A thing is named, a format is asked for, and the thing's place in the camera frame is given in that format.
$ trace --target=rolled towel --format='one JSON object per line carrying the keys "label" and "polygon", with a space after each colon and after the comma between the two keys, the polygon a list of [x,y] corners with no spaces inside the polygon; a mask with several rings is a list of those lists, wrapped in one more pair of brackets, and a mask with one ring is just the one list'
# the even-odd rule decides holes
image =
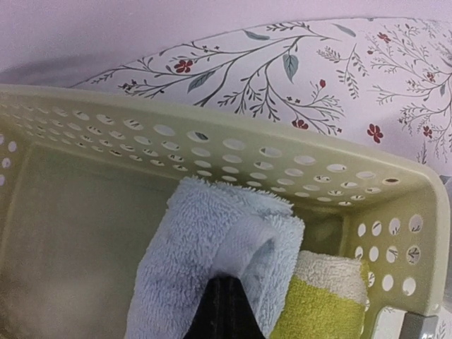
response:
{"label": "rolled towel", "polygon": [[[288,288],[297,261],[304,226],[291,212],[289,203],[268,194],[181,180],[138,266],[126,338],[182,338],[209,279],[218,274],[242,280],[256,319],[268,308],[264,303],[281,298],[284,305],[285,296],[271,288],[280,263],[288,268],[282,277]],[[295,238],[290,243],[279,232],[288,229]],[[292,270],[281,261],[293,262]],[[273,313],[263,318],[277,319]]]}
{"label": "rolled towel", "polygon": [[270,339],[359,339],[368,272],[363,261],[301,251]]}

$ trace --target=yellow-green towel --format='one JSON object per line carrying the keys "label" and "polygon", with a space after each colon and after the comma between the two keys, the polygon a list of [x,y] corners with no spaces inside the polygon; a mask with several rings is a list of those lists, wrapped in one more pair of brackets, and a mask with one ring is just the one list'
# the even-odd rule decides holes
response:
{"label": "yellow-green towel", "polygon": [[355,259],[301,251],[270,339],[358,339],[368,272]]}

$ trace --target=red flower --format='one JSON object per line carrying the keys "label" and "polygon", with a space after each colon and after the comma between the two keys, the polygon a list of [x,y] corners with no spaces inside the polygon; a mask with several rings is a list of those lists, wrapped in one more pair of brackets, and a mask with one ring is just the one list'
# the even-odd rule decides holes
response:
{"label": "red flower", "polygon": [[374,124],[370,124],[369,125],[369,129],[367,130],[367,134],[369,134],[370,136],[374,137],[374,141],[376,143],[380,143],[381,142],[381,138],[383,138],[383,134],[381,132],[381,129],[379,126],[376,126]]}
{"label": "red flower", "polygon": [[178,64],[174,65],[174,68],[176,69],[177,73],[188,73],[191,71],[190,67],[193,66],[192,60],[180,60]]}
{"label": "red flower", "polygon": [[431,72],[427,72],[427,78],[430,80],[431,83],[435,83],[435,75]]}
{"label": "red flower", "polygon": [[298,129],[308,129],[309,125],[304,123],[304,120],[294,120],[292,121],[292,125],[297,127]]}
{"label": "red flower", "polygon": [[391,39],[389,39],[389,36],[387,34],[383,34],[382,32],[379,32],[377,37],[382,39],[386,44],[388,44],[391,41]]}
{"label": "red flower", "polygon": [[424,126],[424,135],[427,138],[432,138],[432,133],[433,133],[433,131],[430,129],[430,127]]}

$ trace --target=plastic laundry basket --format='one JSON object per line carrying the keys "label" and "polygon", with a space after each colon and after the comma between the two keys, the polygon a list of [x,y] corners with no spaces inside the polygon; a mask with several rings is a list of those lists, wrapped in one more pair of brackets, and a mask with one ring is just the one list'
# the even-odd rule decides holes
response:
{"label": "plastic laundry basket", "polygon": [[[39,159],[53,163],[46,160],[48,154],[87,164],[81,167],[92,165],[96,175],[119,173],[116,178],[124,182],[129,177],[151,181],[196,174],[290,199],[306,221],[309,249],[369,262],[363,338],[372,337],[386,306],[417,317],[439,312],[448,258],[449,204],[440,179],[425,166],[267,121],[138,98],[28,86],[0,86],[0,133],[0,274],[12,251],[8,249],[8,237],[14,233],[12,215],[46,213],[34,210],[33,204],[19,206],[17,192],[40,170],[31,163],[37,167]],[[33,157],[37,162],[30,162]],[[43,201],[50,199],[34,193]],[[329,217],[338,218],[340,224],[314,222]],[[34,232],[30,246],[33,239],[41,246],[36,245],[36,257],[46,239],[39,237],[40,230],[30,232]],[[64,260],[74,264],[77,258]],[[4,311],[0,317],[0,327],[6,328],[8,314]],[[408,319],[405,325],[403,333],[413,328],[416,335],[423,331],[416,321],[409,324]],[[5,338],[34,338],[30,333],[3,331]],[[419,338],[430,338],[424,335]]]}

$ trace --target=basket hole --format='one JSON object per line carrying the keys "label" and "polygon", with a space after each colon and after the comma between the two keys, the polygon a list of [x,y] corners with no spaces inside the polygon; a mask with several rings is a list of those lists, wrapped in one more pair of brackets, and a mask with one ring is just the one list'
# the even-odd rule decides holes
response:
{"label": "basket hole", "polygon": [[267,176],[265,174],[263,174],[263,173],[254,172],[254,173],[251,173],[249,176],[251,178],[258,179],[258,180],[267,179]]}
{"label": "basket hole", "polygon": [[184,162],[184,158],[181,157],[180,155],[176,155],[176,154],[169,154],[168,159],[175,161],[175,162]]}
{"label": "basket hole", "polygon": [[231,162],[232,164],[239,164],[243,161],[240,157],[233,154],[223,155],[223,159],[227,162]]}
{"label": "basket hole", "polygon": [[330,196],[343,196],[344,192],[342,191],[337,191],[337,190],[333,190],[333,191],[328,191],[328,194]]}
{"label": "basket hole", "polygon": [[366,193],[369,194],[378,194],[380,192],[381,190],[378,187],[369,187],[368,189],[366,189]]}
{"label": "basket hole", "polygon": [[188,168],[182,165],[173,165],[172,167],[180,172],[187,172],[189,170]]}
{"label": "basket hole", "polygon": [[330,178],[330,177],[327,177],[326,175],[316,175],[316,176],[314,177],[314,180],[315,180],[316,182],[321,182],[322,184],[325,184],[326,182],[330,182],[330,181],[331,181],[331,178]]}
{"label": "basket hole", "polygon": [[200,157],[210,157],[210,152],[204,148],[195,147],[191,149],[191,152]]}
{"label": "basket hole", "polygon": [[97,120],[99,120],[100,122],[102,122],[104,125],[114,125],[114,120],[110,117],[108,117],[107,115],[103,115],[103,114],[98,114],[96,115]]}
{"label": "basket hole", "polygon": [[110,154],[114,155],[115,157],[122,157],[122,154],[120,152],[118,152],[117,150],[111,150]]}
{"label": "basket hole", "polygon": [[211,168],[212,165],[207,161],[196,160],[195,164],[202,168]]}
{"label": "basket hole", "polygon": [[382,228],[383,227],[381,225],[381,222],[379,222],[379,221],[374,222],[374,224],[372,225],[372,234],[375,237],[378,237],[380,235],[380,233],[381,233],[381,229]]}
{"label": "basket hole", "polygon": [[320,187],[316,185],[304,185],[303,188],[307,191],[320,191]]}
{"label": "basket hole", "polygon": [[[44,109],[38,108],[42,113],[49,114],[49,112],[45,111]],[[58,114],[60,117],[66,118],[69,114],[67,114],[63,109],[59,107],[53,107],[52,111],[54,111],[55,114]]]}
{"label": "basket hole", "polygon": [[237,139],[226,139],[223,141],[223,145],[231,150],[244,150],[245,143]]}
{"label": "basket hole", "polygon": [[71,139],[75,139],[76,138],[76,136],[74,136],[71,132],[68,132],[68,131],[64,131],[63,134],[65,136],[67,136],[68,138],[71,138]]}
{"label": "basket hole", "polygon": [[144,129],[143,125],[140,124],[139,121],[136,121],[133,119],[123,120],[123,123],[126,127],[129,127],[130,129],[133,129],[134,131],[141,131],[142,129]]}
{"label": "basket hole", "polygon": [[369,272],[368,280],[369,280],[369,285],[368,285],[369,288],[374,286],[374,283],[375,283],[375,274],[374,274],[374,272]]}
{"label": "basket hole", "polygon": [[118,140],[124,140],[126,138],[124,134],[119,133],[118,131],[110,131],[108,134]]}
{"label": "basket hole", "polygon": [[131,158],[132,160],[138,161],[138,162],[143,161],[143,159],[141,159],[141,157],[134,155],[134,154],[130,154],[129,158]]}
{"label": "basket hole", "polygon": [[171,127],[168,127],[166,125],[155,125],[154,130],[163,135],[163,136],[175,136],[176,132],[174,132],[174,129]]}
{"label": "basket hole", "polygon": [[332,164],[332,165],[327,166],[326,169],[332,173],[341,173],[341,172],[345,172],[347,170],[347,166],[342,165],[342,164]]}
{"label": "basket hole", "polygon": [[8,144],[8,150],[9,150],[11,153],[16,152],[16,151],[17,151],[17,143],[16,143],[15,141],[11,141],[11,142]]}
{"label": "basket hole", "polygon": [[393,218],[389,222],[389,234],[397,235],[400,233],[400,220],[397,218]]}
{"label": "basket hole", "polygon": [[386,251],[386,260],[389,263],[395,263],[398,258],[398,250],[395,246],[389,246]]}
{"label": "basket hole", "polygon": [[266,157],[280,157],[283,155],[283,152],[274,147],[262,147],[259,151]]}
{"label": "basket hole", "polygon": [[147,148],[145,148],[143,150],[143,153],[146,155],[149,155],[150,157],[158,157],[158,153],[155,152],[154,150],[148,150]]}
{"label": "basket hole", "polygon": [[418,214],[413,215],[410,218],[410,231],[413,233],[421,232],[422,226],[424,225],[424,220]]}
{"label": "basket hole", "polygon": [[235,168],[235,167],[224,166],[222,169],[226,173],[230,173],[230,174],[237,174],[237,173],[239,173],[239,170],[237,168]]}
{"label": "basket hole", "polygon": [[300,198],[308,198],[309,197],[309,193],[306,193],[306,192],[296,192],[295,195],[299,196]]}
{"label": "basket hole", "polygon": [[390,291],[394,286],[394,278],[391,274],[385,275],[383,281],[381,282],[383,290]]}
{"label": "basket hole", "polygon": [[407,261],[410,265],[416,265],[421,259],[421,249],[413,245],[407,250]]}
{"label": "basket hole", "polygon": [[246,182],[249,186],[252,187],[261,187],[262,184],[260,182]]}
{"label": "basket hole", "polygon": [[254,163],[254,166],[259,168],[260,170],[268,171],[273,169],[273,165],[269,162],[258,161]]}
{"label": "basket hole", "polygon": [[363,255],[364,255],[364,250],[362,249],[361,246],[358,246],[355,249],[355,258],[361,260]]}
{"label": "basket hole", "polygon": [[292,186],[293,184],[295,184],[294,181],[290,179],[278,179],[276,180],[276,182],[285,186]]}
{"label": "basket hole", "polygon": [[365,196],[351,196],[350,199],[353,201],[363,201],[366,197]]}
{"label": "basket hole", "polygon": [[356,182],[343,182],[341,186],[344,189],[356,189],[358,187],[358,184]]}
{"label": "basket hole", "polygon": [[294,157],[294,161],[304,166],[312,166],[317,162],[313,157],[309,157],[308,155],[298,155]]}
{"label": "basket hole", "polygon": [[100,142],[103,146],[106,146],[106,147],[113,147],[113,144],[110,143],[108,140],[102,140],[102,139],[100,139],[99,142]]}
{"label": "basket hole", "polygon": [[79,125],[74,124],[73,122],[68,123],[68,127],[73,129],[74,131],[81,131],[82,130],[82,128]]}
{"label": "basket hole", "polygon": [[90,119],[90,117],[86,113],[83,113],[82,111],[73,111],[72,113],[80,120],[88,121]]}
{"label": "basket hole", "polygon": [[369,180],[369,179],[373,179],[374,177],[376,177],[376,174],[373,172],[365,171],[365,172],[357,173],[356,176],[359,179]]}
{"label": "basket hole", "polygon": [[179,150],[180,146],[176,143],[173,143],[171,141],[163,141],[162,146],[165,147],[167,150]]}
{"label": "basket hole", "polygon": [[191,140],[196,143],[208,143],[209,137],[203,132],[190,131],[186,134]]}
{"label": "basket hole", "polygon": [[211,177],[211,176],[212,176],[212,173],[210,173],[209,171],[203,171],[203,170],[201,170],[201,171],[197,171],[197,173],[198,173],[199,175],[204,176],[204,177]]}
{"label": "basket hole", "polygon": [[149,146],[149,145],[152,145],[152,144],[153,144],[153,143],[152,143],[148,138],[146,138],[145,136],[134,136],[133,139],[135,139],[135,141],[136,141],[137,143],[140,143],[141,145]]}
{"label": "basket hole", "polygon": [[366,234],[366,224],[363,223],[360,226],[358,226],[358,237],[362,237],[365,234]]}
{"label": "basket hole", "polygon": [[101,136],[102,135],[102,131],[99,130],[98,128],[94,127],[94,126],[88,126],[86,129],[89,132],[91,132],[92,134],[95,134],[96,136]]}
{"label": "basket hole", "polygon": [[227,182],[236,182],[237,181],[237,179],[235,179],[234,177],[231,177],[230,175],[223,175],[222,179],[226,180]]}
{"label": "basket hole", "polygon": [[277,193],[284,193],[285,189],[282,187],[272,187],[271,188],[272,191],[277,192]]}
{"label": "basket hole", "polygon": [[165,166],[165,164],[164,164],[163,162],[161,162],[160,160],[152,159],[152,160],[150,160],[149,162],[150,162],[151,164],[155,165],[155,166],[158,166],[158,167],[163,167],[163,166]]}
{"label": "basket hole", "polygon": [[303,175],[303,171],[300,171],[297,168],[288,168],[284,171],[284,173],[290,175],[291,177],[300,177]]}
{"label": "basket hole", "polygon": [[385,185],[397,185],[400,183],[400,180],[397,178],[387,178],[383,180],[383,184]]}
{"label": "basket hole", "polygon": [[379,258],[379,249],[376,246],[373,246],[369,251],[369,259],[372,262],[375,262]]}
{"label": "basket hole", "polygon": [[86,141],[87,143],[94,142],[94,140],[92,138],[90,138],[89,136],[80,136],[80,139],[82,139],[83,141]]}
{"label": "basket hole", "polygon": [[413,295],[416,290],[416,280],[414,280],[413,278],[406,278],[403,281],[402,289],[404,295]]}

